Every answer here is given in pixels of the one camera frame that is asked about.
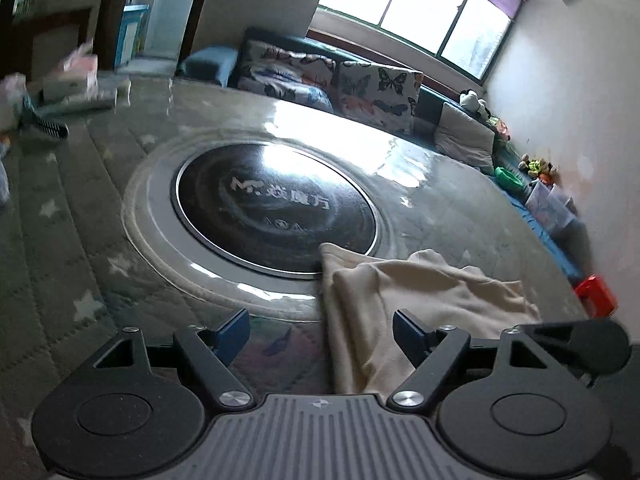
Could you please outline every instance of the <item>beige blanket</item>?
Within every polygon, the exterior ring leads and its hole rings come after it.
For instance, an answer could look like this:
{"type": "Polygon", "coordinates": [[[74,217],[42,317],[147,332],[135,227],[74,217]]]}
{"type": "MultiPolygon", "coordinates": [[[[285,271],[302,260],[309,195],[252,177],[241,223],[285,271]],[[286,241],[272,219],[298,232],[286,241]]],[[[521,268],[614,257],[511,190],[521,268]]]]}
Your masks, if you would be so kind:
{"type": "Polygon", "coordinates": [[[329,344],[339,394],[391,394],[414,368],[394,342],[392,316],[406,308],[427,326],[450,324],[473,337],[499,338],[516,324],[540,322],[521,282],[457,269],[432,250],[407,261],[380,260],[320,245],[329,344]]]}

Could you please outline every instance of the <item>white box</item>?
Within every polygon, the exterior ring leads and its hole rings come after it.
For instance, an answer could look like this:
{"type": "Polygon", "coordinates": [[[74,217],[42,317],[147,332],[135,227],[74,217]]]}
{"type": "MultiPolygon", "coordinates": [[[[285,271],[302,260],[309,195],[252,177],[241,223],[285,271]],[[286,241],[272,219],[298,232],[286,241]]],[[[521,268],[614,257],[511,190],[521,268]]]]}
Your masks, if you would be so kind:
{"type": "Polygon", "coordinates": [[[69,95],[87,93],[95,87],[97,77],[95,72],[68,70],[48,75],[42,83],[44,100],[53,103],[69,95]]]}
{"type": "Polygon", "coordinates": [[[569,225],[578,221],[569,208],[551,195],[540,181],[536,182],[525,206],[554,240],[561,238],[569,225]]]}

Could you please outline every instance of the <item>green bowl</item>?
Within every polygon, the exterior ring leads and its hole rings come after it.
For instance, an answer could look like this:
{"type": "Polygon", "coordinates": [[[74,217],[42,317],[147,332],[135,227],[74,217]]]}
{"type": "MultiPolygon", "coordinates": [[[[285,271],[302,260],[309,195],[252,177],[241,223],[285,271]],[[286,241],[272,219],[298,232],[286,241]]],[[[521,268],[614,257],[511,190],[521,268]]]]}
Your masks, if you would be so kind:
{"type": "Polygon", "coordinates": [[[505,191],[518,193],[524,190],[524,184],[521,183],[516,174],[504,168],[495,168],[495,179],[498,182],[498,186],[505,191]]]}

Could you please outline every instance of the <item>doorway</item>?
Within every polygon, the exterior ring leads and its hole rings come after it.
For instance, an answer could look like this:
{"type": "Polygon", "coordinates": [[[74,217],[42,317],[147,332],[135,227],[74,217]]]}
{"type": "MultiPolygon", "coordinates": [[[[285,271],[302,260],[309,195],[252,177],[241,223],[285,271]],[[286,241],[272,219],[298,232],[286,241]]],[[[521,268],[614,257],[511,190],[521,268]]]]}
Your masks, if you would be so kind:
{"type": "Polygon", "coordinates": [[[194,0],[127,0],[129,6],[148,6],[130,59],[119,72],[173,75],[194,0]]]}

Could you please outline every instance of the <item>stuffed toy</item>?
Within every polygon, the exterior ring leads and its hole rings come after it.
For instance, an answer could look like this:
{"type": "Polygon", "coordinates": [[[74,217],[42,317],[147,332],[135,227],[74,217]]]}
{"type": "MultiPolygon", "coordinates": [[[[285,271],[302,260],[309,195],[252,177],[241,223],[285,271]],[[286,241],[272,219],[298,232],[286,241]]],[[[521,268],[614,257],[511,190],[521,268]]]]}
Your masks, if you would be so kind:
{"type": "Polygon", "coordinates": [[[547,162],[544,158],[534,159],[529,158],[529,155],[525,153],[522,156],[522,160],[518,167],[526,171],[531,178],[536,178],[546,186],[553,184],[553,179],[558,174],[558,170],[551,162],[547,162]]]}
{"type": "Polygon", "coordinates": [[[486,101],[478,99],[478,94],[473,90],[465,90],[460,94],[460,105],[472,116],[480,117],[484,122],[491,117],[491,112],[486,108],[486,101]]]}

